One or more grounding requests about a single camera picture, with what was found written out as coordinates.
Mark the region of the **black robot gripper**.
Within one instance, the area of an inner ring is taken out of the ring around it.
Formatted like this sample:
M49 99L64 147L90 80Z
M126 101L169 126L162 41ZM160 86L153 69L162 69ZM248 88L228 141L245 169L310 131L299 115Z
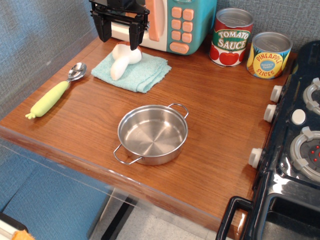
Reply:
M91 14L102 42L112 37L113 23L129 26L130 49L136 50L143 41L145 28L149 28L150 11L136 0L90 0Z

